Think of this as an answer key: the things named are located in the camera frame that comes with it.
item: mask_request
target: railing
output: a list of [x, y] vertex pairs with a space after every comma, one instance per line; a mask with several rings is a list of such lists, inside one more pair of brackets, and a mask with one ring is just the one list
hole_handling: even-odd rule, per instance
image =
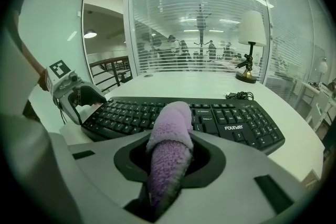
[[120, 83], [126, 83], [127, 81], [132, 79], [132, 73], [131, 73], [131, 69], [130, 69], [130, 64], [129, 64], [129, 60], [128, 60], [128, 56], [122, 56], [122, 57], [115, 57], [115, 58], [110, 58], [110, 59], [106, 59], [106, 60], [101, 60], [101, 61], [97, 61], [97, 62], [93, 62], [90, 65], [90, 69], [91, 69], [91, 73], [92, 72], [92, 68], [99, 66], [101, 69], [103, 69], [104, 71], [99, 72], [97, 74], [93, 74], [93, 77], [96, 77], [100, 74], [103, 73], [110, 73], [110, 71], [112, 71], [113, 76], [104, 79], [102, 81], [99, 81], [98, 83], [96, 83], [96, 85], [98, 86], [99, 84], [102, 84], [105, 81], [108, 81], [110, 79], [115, 79], [116, 82], [104, 89], [102, 89], [101, 91], [104, 92], [108, 89], [110, 89], [111, 87], [118, 85], [118, 87], [120, 86]]

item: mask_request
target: black keyboard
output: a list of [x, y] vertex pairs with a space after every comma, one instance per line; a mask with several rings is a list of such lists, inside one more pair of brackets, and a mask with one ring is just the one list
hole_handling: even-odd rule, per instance
[[186, 102], [195, 131], [252, 146], [267, 155], [285, 138], [266, 111], [251, 100], [116, 97], [99, 107], [82, 125], [93, 140], [103, 141], [150, 130], [165, 105]]

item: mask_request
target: purple fuzzy fabric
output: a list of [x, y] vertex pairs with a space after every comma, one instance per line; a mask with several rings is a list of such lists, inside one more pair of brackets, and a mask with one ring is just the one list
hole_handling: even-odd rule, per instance
[[175, 200], [192, 159], [191, 112], [184, 102], [167, 105], [155, 121], [146, 151], [152, 152], [149, 188], [156, 215]]

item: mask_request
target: gray plastic surface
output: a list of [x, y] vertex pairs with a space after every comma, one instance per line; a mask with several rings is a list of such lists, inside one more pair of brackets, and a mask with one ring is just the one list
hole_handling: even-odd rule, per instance
[[[141, 184], [123, 178], [113, 163], [115, 152], [150, 131], [114, 140], [69, 146], [71, 153], [92, 150], [94, 155], [76, 161], [87, 178], [111, 201], [124, 207], [136, 199]], [[304, 187], [262, 152], [212, 135], [192, 132], [219, 147], [226, 156], [223, 173], [209, 186], [183, 189], [178, 199], [156, 223], [261, 223], [276, 214], [254, 177], [270, 175], [294, 201]]]

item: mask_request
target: gold lamp base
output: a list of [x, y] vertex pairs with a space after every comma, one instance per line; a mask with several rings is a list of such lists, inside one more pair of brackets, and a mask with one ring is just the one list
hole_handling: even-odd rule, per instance
[[240, 73], [237, 72], [236, 73], [236, 79], [243, 81], [243, 82], [247, 82], [247, 83], [256, 83], [257, 82], [257, 78], [252, 76], [251, 71], [245, 69], [244, 73]]

